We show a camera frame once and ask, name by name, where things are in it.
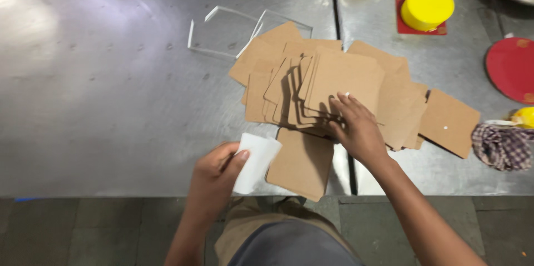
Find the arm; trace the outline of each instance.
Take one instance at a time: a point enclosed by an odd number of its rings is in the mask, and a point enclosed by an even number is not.
[[[170,245],[165,266],[200,266],[204,240],[212,223],[230,201],[237,176],[249,157],[236,156],[239,142],[223,142],[193,168],[185,210]]]
[[[423,266],[486,266],[441,218],[397,162],[389,157],[374,115],[358,100],[342,93],[330,103],[341,111],[347,130],[330,126],[347,151],[377,179]]]

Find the khaki pants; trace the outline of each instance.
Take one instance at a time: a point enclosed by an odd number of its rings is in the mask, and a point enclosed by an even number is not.
[[[219,266],[226,266],[243,242],[265,223],[298,219],[321,228],[336,239],[349,252],[357,256],[350,244],[337,231],[334,224],[323,216],[302,207],[294,198],[282,203],[279,213],[265,214],[260,211],[254,197],[244,197],[233,201],[233,206],[226,215],[224,231],[215,243],[215,252]]]

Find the fingernail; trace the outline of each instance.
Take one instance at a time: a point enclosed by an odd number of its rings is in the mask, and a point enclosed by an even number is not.
[[[246,160],[248,160],[249,156],[250,156],[250,151],[243,150],[243,154],[241,154],[241,160],[246,161]]]

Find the yellow round container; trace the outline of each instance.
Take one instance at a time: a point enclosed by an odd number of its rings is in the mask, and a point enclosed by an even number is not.
[[[513,121],[521,122],[524,128],[534,128],[534,107],[524,107],[512,117]]]
[[[454,0],[406,0],[400,8],[404,23],[418,31],[431,31],[454,12]]]

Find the hand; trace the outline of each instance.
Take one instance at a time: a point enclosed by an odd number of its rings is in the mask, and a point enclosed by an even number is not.
[[[331,98],[330,104],[341,112],[348,129],[344,131],[339,123],[334,121],[329,124],[343,147],[365,167],[389,158],[373,113],[352,95],[347,97],[338,92],[337,97],[339,100]]]
[[[223,142],[198,159],[184,216],[207,225],[217,219],[230,201],[237,176],[250,156],[246,150],[234,156],[238,148],[239,142]]]

